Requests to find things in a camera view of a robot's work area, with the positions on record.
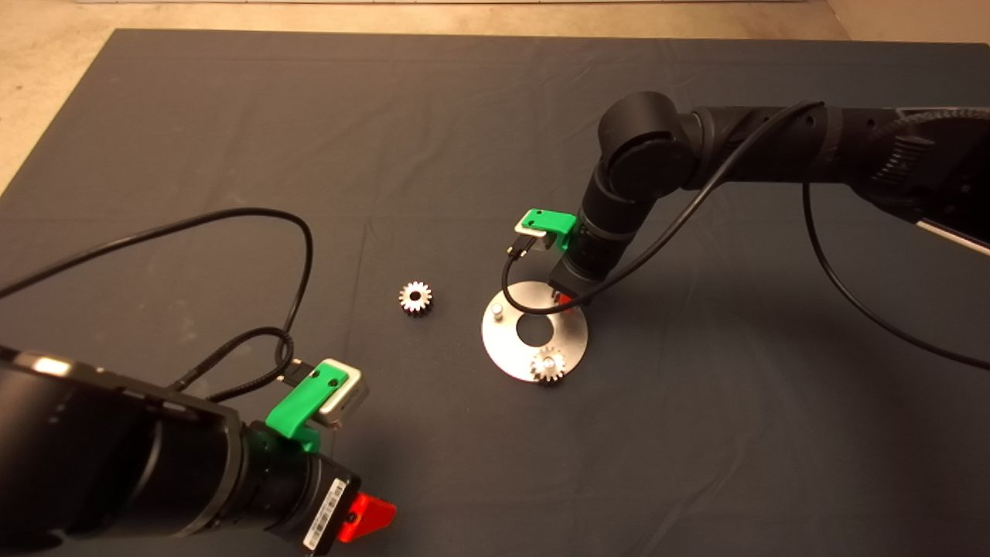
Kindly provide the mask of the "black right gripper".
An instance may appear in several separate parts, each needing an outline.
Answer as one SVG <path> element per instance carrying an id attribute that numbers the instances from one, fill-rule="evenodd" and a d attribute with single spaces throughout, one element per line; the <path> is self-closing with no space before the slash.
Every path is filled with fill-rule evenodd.
<path id="1" fill-rule="evenodd" d="M 583 268 L 571 258 L 560 258 L 549 272 L 549 285 L 555 290 L 556 306 L 567 306 L 573 299 L 590 302 L 607 289 L 612 267 Z"/>

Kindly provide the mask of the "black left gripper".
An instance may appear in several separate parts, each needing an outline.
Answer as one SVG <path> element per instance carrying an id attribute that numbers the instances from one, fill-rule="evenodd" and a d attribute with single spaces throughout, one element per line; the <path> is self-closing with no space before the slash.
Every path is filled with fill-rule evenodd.
<path id="1" fill-rule="evenodd" d="M 314 457 L 302 500 L 299 541 L 306 554 L 326 554 L 336 542 L 351 543 L 388 528 L 398 507 L 372 496 L 357 496 L 362 479 L 328 457 Z"/>

